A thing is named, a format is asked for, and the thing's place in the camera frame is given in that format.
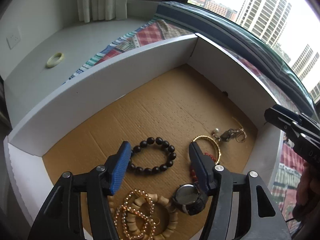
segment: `white wall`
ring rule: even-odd
[[[37,45],[76,21],[76,0],[13,0],[0,19],[1,77],[5,80]],[[21,41],[10,49],[6,37],[16,27]]]

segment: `cardboard bottom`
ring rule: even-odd
[[[104,96],[110,91],[97,91]],[[190,183],[188,145],[198,135],[212,134],[215,128],[224,132],[239,128],[238,120],[247,133],[244,143],[231,140],[221,143],[221,164],[232,172],[241,173],[252,151],[257,128],[228,97],[189,65],[182,65],[151,80],[105,107],[58,141],[43,161],[53,184],[64,171],[73,174],[89,172],[117,152],[121,142],[134,147],[140,141],[160,136],[174,145],[177,158],[166,172],[154,176],[137,176],[127,172],[121,188],[115,194],[116,206],[133,189],[170,198],[181,184]],[[199,141],[203,152],[215,154],[207,141]],[[164,152],[155,145],[143,149],[132,158],[143,168],[165,163]],[[179,221],[170,239],[189,240],[204,225],[210,201],[205,210],[195,216],[179,212]],[[82,195],[84,228],[90,231],[85,194]],[[156,235],[168,224],[168,214],[156,205],[160,219]],[[121,225],[118,229],[123,238]]]

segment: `black bead bracelet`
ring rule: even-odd
[[[146,148],[151,144],[154,144],[156,142],[157,145],[161,145],[161,149],[168,152],[168,158],[167,162],[165,164],[162,164],[160,166],[155,166],[152,169],[151,168],[145,168],[143,169],[142,167],[136,167],[132,163],[132,157],[136,154],[141,152],[142,148]],[[175,148],[173,145],[170,145],[168,141],[164,141],[162,138],[157,137],[154,139],[153,137],[149,137],[146,141],[141,141],[139,145],[136,145],[132,150],[131,150],[131,158],[128,164],[127,170],[129,171],[134,171],[138,175],[151,175],[151,174],[157,174],[161,171],[166,171],[169,167],[173,165],[173,160],[176,158],[176,153],[174,152]]]

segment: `white foam board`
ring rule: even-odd
[[[57,141],[118,98],[187,62],[197,36],[159,41],[122,53],[76,76],[37,104],[9,142],[43,156]]]
[[[18,123],[4,142],[6,164],[15,195],[29,222],[32,223],[53,186],[41,156],[105,106],[184,63],[227,91],[229,98],[258,127],[243,172],[254,169],[267,185],[273,183],[283,134],[264,124],[263,113],[277,103],[276,99],[223,48],[201,35],[187,35],[149,44],[98,64],[59,87]]]
[[[264,111],[278,101],[270,90],[239,60],[208,38],[200,39],[188,64],[209,79],[260,129]]]

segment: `plaid cloth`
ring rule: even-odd
[[[304,160],[286,143],[282,146],[282,152],[280,163],[283,163],[285,166],[290,167],[301,174],[304,170]]]
[[[109,58],[126,51],[174,37],[192,34],[191,32],[167,24],[164,20],[152,19],[137,30],[130,32],[108,45],[103,51],[90,58],[81,68],[73,73],[67,81]]]
[[[292,149],[292,143],[284,141],[279,168],[271,194],[274,197],[285,220],[292,218],[296,205],[297,186],[304,170],[303,159]],[[292,220],[287,223],[291,234],[299,228],[300,222]]]

